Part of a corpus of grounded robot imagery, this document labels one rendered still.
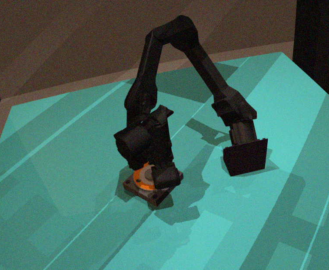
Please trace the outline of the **orange round plate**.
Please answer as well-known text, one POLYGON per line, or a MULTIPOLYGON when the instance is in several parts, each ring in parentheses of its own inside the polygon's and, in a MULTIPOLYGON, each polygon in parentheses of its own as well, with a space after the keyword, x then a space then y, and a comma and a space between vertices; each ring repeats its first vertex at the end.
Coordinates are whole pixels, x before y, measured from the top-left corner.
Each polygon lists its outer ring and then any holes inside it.
POLYGON ((149 162, 147 162, 143 165, 142 169, 134 171, 134 182, 140 189, 143 189, 144 191, 157 191, 157 189, 155 189, 154 182, 146 179, 144 175, 145 171, 151 169, 153 166, 154 165, 149 165, 149 162), (138 183, 138 180, 141 180, 141 182, 138 183))

